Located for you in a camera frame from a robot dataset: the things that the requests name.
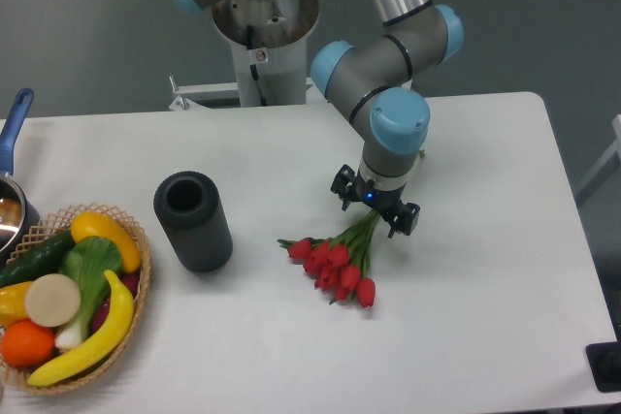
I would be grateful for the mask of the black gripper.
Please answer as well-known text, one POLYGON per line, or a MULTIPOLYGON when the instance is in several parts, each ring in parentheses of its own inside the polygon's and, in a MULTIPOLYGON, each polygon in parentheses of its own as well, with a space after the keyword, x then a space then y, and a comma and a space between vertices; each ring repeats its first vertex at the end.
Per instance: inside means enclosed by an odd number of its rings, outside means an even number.
POLYGON ((344 164, 336 173, 330 191, 341 200, 342 210, 347 210, 352 202, 360 202, 379 212, 390 226, 387 236, 392 239, 396 234, 410 236, 419 219, 420 206, 402 202, 405 186, 402 183, 386 187, 372 178, 356 176, 353 169, 344 164))

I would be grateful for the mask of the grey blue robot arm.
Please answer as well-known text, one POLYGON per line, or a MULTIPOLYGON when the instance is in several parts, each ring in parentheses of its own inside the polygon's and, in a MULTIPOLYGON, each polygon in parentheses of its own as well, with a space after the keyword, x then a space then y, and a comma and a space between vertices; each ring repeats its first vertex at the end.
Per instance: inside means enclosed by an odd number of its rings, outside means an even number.
POLYGON ((190 13, 211 12, 230 46, 243 106, 302 104, 313 84, 363 140, 358 168, 341 168, 332 191, 345 205, 376 211, 392 233, 413 231, 419 207, 402 194, 430 109, 409 82, 463 45, 463 24, 451 8, 433 0, 374 0, 383 27, 378 40, 363 48, 336 41, 308 58, 318 0, 175 1, 190 13))

